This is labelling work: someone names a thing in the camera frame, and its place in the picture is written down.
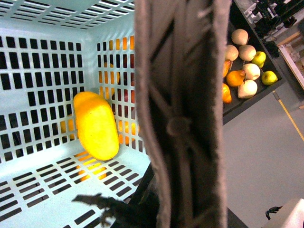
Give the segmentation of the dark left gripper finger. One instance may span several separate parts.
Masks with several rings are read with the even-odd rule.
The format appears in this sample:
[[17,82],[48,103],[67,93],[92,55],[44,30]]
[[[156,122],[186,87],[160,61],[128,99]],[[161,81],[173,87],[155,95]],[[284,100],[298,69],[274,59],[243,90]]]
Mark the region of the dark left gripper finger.
[[100,217],[102,227],[108,226],[107,218],[115,218],[121,228],[155,228],[157,222],[158,205],[148,202],[139,204],[126,204],[113,197],[78,194],[72,199],[73,202],[95,205],[104,210]]

